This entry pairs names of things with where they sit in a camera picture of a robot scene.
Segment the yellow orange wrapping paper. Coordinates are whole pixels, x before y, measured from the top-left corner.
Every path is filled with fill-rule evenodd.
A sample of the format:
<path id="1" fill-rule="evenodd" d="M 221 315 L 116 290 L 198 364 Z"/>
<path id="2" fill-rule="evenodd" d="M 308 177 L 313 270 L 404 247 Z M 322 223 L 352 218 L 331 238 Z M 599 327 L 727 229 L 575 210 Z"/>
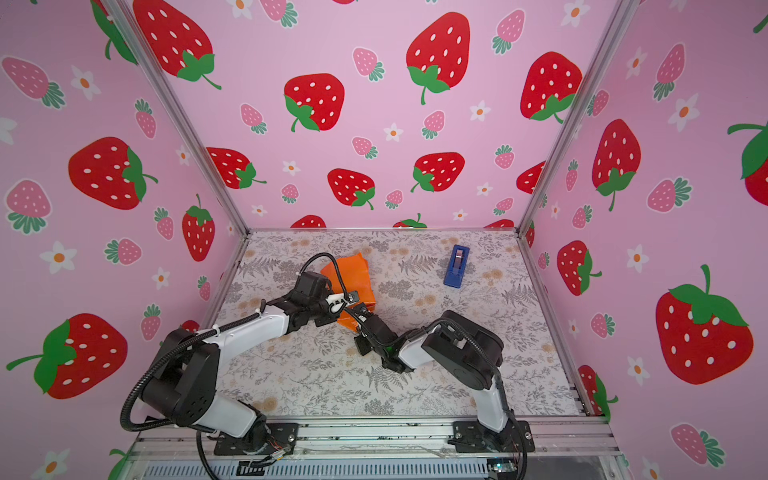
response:
<path id="1" fill-rule="evenodd" d="M 375 312 L 376 299 L 371 284 L 369 266 L 362 253 L 340 258 L 337 260 L 337 263 L 348 292 L 357 292 L 360 298 L 357 303 L 362 302 L 366 305 L 369 312 Z M 331 281 L 333 293 L 342 293 L 340 281 L 332 263 L 323 267 L 320 273 Z M 337 323 L 353 332 L 358 329 L 356 320 L 346 312 L 341 314 Z"/>

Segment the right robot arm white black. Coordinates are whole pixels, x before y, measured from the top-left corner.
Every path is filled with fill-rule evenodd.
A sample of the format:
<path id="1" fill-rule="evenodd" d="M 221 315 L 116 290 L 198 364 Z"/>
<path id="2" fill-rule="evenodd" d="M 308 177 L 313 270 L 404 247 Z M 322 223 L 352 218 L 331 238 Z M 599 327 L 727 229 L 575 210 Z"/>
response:
<path id="1" fill-rule="evenodd" d="M 364 304 L 346 308 L 357 322 L 355 343 L 360 355 L 379 355 L 382 367 L 398 374 L 410 373 L 435 362 L 467 387 L 475 400 L 479 438 L 455 440 L 479 451 L 512 449 L 515 427 L 499 367 L 504 343 L 499 336 L 468 318 L 446 310 L 426 327 L 397 335 Z"/>

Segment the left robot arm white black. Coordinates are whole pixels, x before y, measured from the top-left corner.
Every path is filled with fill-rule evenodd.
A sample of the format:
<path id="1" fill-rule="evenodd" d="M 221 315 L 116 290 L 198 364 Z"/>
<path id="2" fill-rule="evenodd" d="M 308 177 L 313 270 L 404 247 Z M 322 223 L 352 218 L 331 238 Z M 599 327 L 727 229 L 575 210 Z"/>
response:
<path id="1" fill-rule="evenodd" d="M 196 334 L 173 331 L 126 400 L 121 426 L 132 431 L 176 426 L 219 432 L 247 453 L 265 450 L 274 441 L 266 416 L 219 393 L 218 376 L 245 351 L 311 321 L 319 326 L 334 323 L 346 307 L 359 302 L 356 291 L 305 295 L 292 290 L 223 327 Z"/>

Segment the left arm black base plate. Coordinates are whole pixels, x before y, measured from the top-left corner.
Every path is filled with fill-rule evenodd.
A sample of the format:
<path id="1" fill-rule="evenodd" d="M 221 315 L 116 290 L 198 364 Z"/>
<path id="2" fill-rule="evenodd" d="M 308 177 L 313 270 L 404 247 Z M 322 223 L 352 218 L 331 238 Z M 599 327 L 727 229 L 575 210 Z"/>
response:
<path id="1" fill-rule="evenodd" d="M 298 438 L 298 430 L 298 423 L 267 422 L 255 425 L 242 438 L 221 434 L 216 440 L 214 455 L 247 455 L 257 458 L 291 455 Z"/>

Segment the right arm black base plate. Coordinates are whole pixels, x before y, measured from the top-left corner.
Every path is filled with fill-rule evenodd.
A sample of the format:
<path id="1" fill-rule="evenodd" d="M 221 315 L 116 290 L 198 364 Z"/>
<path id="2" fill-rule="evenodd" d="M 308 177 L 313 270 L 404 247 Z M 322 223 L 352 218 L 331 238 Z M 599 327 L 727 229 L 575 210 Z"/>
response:
<path id="1" fill-rule="evenodd" d="M 478 421 L 456 421 L 453 435 L 447 440 L 459 453 L 532 453 L 533 434 L 528 422 L 508 421 L 501 432 L 495 432 Z"/>

